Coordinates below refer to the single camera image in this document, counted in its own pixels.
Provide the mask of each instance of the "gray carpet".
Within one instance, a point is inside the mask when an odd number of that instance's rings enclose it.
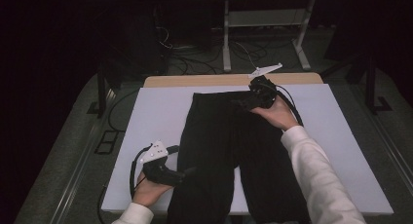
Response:
[[[306,35],[303,48],[312,65],[312,71],[320,73],[336,63],[323,58],[333,32],[334,30],[329,28],[311,29]],[[302,72],[290,45],[295,31],[280,28],[274,35],[275,37],[271,38],[274,40],[269,44],[268,37],[251,38],[240,34],[239,37],[231,38],[230,45],[240,56],[231,53],[232,73],[245,74],[253,71],[248,56],[235,42],[242,44],[250,52],[256,51],[251,55],[257,66],[281,62],[283,68],[276,72]],[[259,47],[251,45],[251,42],[261,47],[266,46],[266,50],[259,50]],[[208,52],[180,49],[174,54],[168,75],[222,73],[220,46]],[[188,65],[179,59],[180,56],[208,61],[208,65],[200,62]],[[383,96],[393,111],[379,112],[377,116],[373,116],[363,104],[364,82],[348,85],[345,81],[348,68],[335,72],[324,82],[333,90],[361,151],[394,209],[394,215],[366,217],[366,220],[368,223],[410,223],[413,220],[413,197],[405,180],[400,176],[400,169],[389,156],[388,143],[383,139],[383,133],[378,131],[377,123],[383,127],[389,136],[388,140],[396,146],[406,164],[413,168],[413,149],[410,147],[413,142],[412,108],[399,95],[393,81],[378,71],[376,94]],[[91,103],[96,102],[97,94],[96,78],[91,78],[73,106],[48,161],[21,209],[17,223],[48,223],[51,220],[54,220],[53,223],[99,223],[98,199],[110,178],[123,134],[119,133],[112,154],[98,155],[94,153],[94,149],[102,139],[104,131],[110,131],[112,127],[118,130],[126,129],[136,91],[141,86],[140,83],[127,83],[109,95],[108,111],[102,119],[97,119],[96,115],[87,114]],[[113,135],[108,134],[107,137],[113,138]],[[105,150],[107,146],[104,144],[101,149]],[[101,216],[105,223],[119,217],[118,214],[107,212],[101,212]],[[163,223],[164,220],[165,217],[156,216],[153,223]]]

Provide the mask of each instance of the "person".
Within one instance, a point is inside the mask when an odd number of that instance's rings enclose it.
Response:
[[[312,223],[365,223],[322,148],[297,123],[279,96],[269,109],[257,107],[251,112],[284,131],[282,144],[288,151],[295,177],[307,201]],[[114,224],[150,223],[153,213],[148,207],[171,188],[144,179],[143,173],[137,180],[142,182],[136,188],[132,203]]]

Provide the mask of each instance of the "black fabric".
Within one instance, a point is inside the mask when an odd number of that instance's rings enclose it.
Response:
[[[282,131],[231,100],[250,92],[194,93],[179,148],[177,169],[196,167],[176,187],[169,224],[223,223],[234,194],[234,168],[257,223],[309,222],[306,202],[280,142]]]

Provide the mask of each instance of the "white sleeve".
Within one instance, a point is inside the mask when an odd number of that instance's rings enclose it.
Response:
[[[324,151],[303,127],[286,131],[282,144],[291,158],[313,223],[365,223]]]
[[[130,203],[122,216],[112,224],[149,224],[153,217],[154,214],[149,208]]]

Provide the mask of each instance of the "white plastic part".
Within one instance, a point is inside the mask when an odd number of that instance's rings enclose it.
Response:
[[[248,75],[248,78],[255,78],[258,76],[262,76],[265,75],[267,73],[270,73],[274,70],[280,69],[282,68],[282,64],[279,63],[278,65],[274,65],[274,66],[265,66],[265,67],[257,67],[256,70],[254,72],[252,72],[252,74]]]
[[[140,163],[148,163],[166,157],[168,154],[168,149],[160,140],[157,140],[152,144],[152,147],[150,147],[149,150],[143,155],[142,159],[140,159]]]

